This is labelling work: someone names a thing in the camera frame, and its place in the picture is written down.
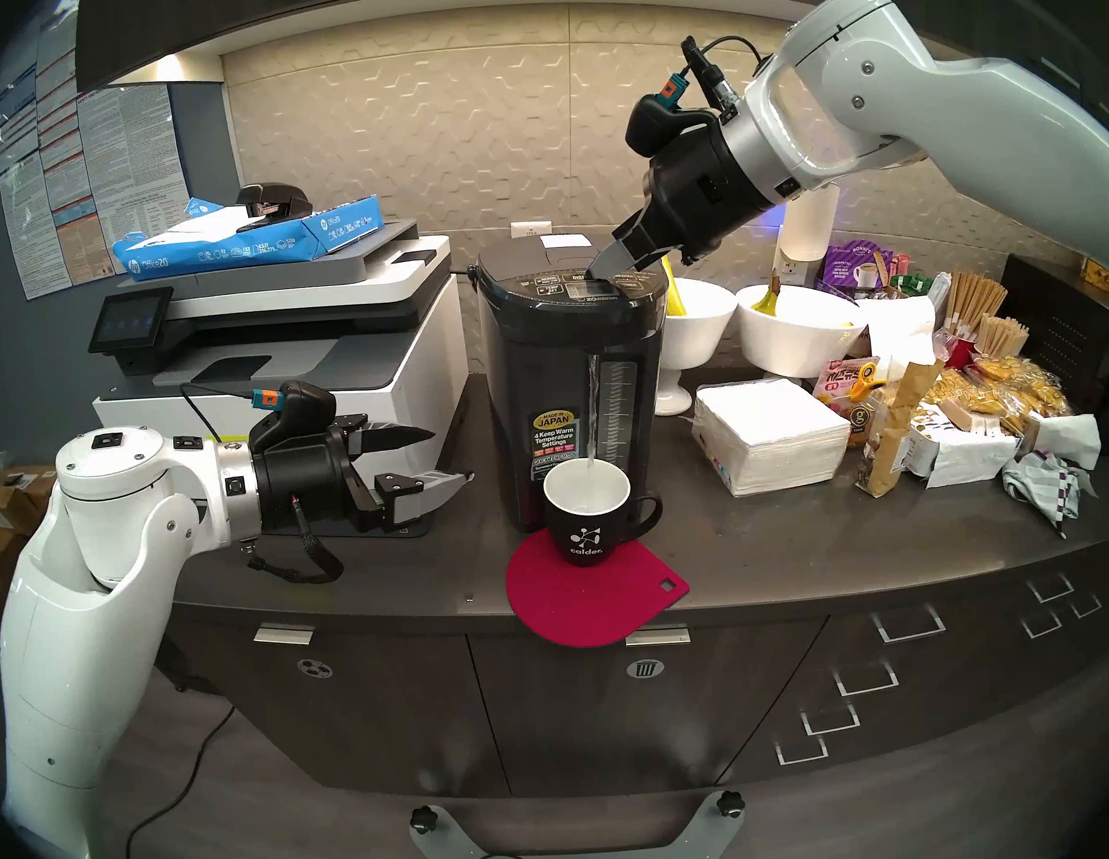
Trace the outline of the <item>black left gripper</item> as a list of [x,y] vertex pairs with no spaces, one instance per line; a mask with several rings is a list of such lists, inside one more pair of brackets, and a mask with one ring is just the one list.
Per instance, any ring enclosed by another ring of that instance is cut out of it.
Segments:
[[[342,521],[357,532],[381,525],[380,504],[362,480],[354,458],[394,451],[433,439],[429,429],[342,415],[326,430],[287,439],[253,456],[261,533],[308,533],[311,523]],[[417,521],[446,505],[474,472],[429,471],[374,475],[387,523]]]

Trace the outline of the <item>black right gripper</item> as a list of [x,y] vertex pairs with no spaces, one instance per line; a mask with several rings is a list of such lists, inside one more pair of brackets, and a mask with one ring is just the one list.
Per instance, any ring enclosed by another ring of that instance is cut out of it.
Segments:
[[690,127],[657,152],[644,182],[645,208],[613,231],[588,277],[644,272],[674,249],[700,260],[774,205],[733,157],[718,122]]

